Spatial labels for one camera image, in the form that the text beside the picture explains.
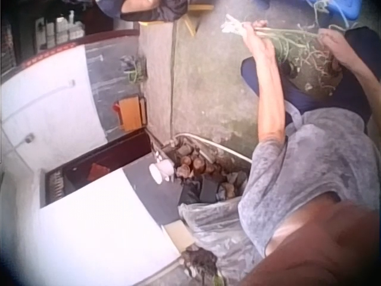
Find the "gray shirt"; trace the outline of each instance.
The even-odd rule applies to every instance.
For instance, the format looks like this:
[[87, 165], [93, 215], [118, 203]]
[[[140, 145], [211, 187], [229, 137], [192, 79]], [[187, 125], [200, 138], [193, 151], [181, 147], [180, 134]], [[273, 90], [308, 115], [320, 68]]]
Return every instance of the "gray shirt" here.
[[379, 209], [379, 153], [362, 119], [322, 108], [294, 122], [285, 144], [270, 139], [257, 145], [238, 206], [242, 227], [263, 257], [286, 216], [320, 194], [335, 192], [341, 200]]

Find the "blue pants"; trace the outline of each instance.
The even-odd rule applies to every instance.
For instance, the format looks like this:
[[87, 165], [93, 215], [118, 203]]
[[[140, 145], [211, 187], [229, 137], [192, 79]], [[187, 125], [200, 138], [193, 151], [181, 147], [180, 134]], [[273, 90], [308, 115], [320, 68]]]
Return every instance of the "blue pants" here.
[[[367, 27], [349, 30], [345, 38], [357, 55], [365, 62], [373, 74], [381, 78], [381, 40], [375, 31]], [[327, 100], [315, 99], [296, 88], [284, 75], [280, 75], [285, 100], [294, 105], [301, 114], [318, 108], [339, 107], [357, 113], [367, 124], [371, 116], [366, 95], [356, 77], [342, 67], [343, 78]], [[254, 59], [242, 62], [241, 75], [250, 88], [259, 95], [259, 83]], [[286, 113], [286, 125], [292, 121]]]

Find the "wire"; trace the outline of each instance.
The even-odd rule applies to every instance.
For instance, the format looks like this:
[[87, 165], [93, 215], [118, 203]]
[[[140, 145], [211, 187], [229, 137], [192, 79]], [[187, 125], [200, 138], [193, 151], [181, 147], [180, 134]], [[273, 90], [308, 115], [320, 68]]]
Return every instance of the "wire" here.
[[234, 156], [236, 156], [236, 157], [238, 157], [238, 158], [241, 158], [242, 160], [245, 160], [246, 162], [248, 162], [248, 163], [250, 163], [250, 164], [252, 163], [252, 160], [249, 159], [248, 157], [246, 157], [246, 156], [244, 156], [244, 155], [242, 155], [242, 154], [239, 154], [238, 152], [236, 152], [236, 151], [234, 151], [234, 150], [231, 150], [231, 149], [229, 149], [229, 148], [227, 148], [227, 147], [225, 147], [225, 146], [222, 146], [222, 145], [220, 145], [220, 144], [218, 144], [218, 143], [215, 143], [215, 142], [213, 142], [213, 141], [204, 139], [204, 138], [202, 138], [202, 137], [200, 137], [200, 136], [193, 135], [193, 134], [191, 134], [191, 133], [179, 133], [179, 134], [176, 134], [174, 137], [177, 138], [177, 137], [180, 137], [180, 136], [188, 136], [188, 137], [191, 137], [191, 138], [200, 140], [200, 141], [203, 142], [203, 143], [206, 143], [206, 144], [215, 146], [215, 147], [217, 147], [217, 148], [219, 148], [219, 149], [221, 149], [221, 150], [223, 150], [223, 151], [225, 151], [225, 152], [228, 152], [228, 153], [230, 153], [230, 154], [232, 154], [232, 155], [234, 155]]

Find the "clear plastic sheet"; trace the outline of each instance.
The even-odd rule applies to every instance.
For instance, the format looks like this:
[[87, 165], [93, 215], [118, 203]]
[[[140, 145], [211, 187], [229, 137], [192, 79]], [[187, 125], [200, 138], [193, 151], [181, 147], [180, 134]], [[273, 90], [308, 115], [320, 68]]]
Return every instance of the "clear plastic sheet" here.
[[236, 285], [260, 259], [241, 227], [240, 199], [179, 206], [180, 217], [188, 225], [197, 246], [217, 256], [217, 267], [229, 285]]

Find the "bucket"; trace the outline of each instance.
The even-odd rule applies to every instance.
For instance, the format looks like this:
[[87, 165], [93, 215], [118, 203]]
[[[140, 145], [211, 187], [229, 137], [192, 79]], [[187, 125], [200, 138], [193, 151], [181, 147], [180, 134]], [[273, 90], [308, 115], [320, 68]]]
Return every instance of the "bucket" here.
[[149, 165], [149, 171], [155, 182], [160, 185], [163, 179], [167, 179], [174, 174], [173, 163], [169, 159], [164, 159]]

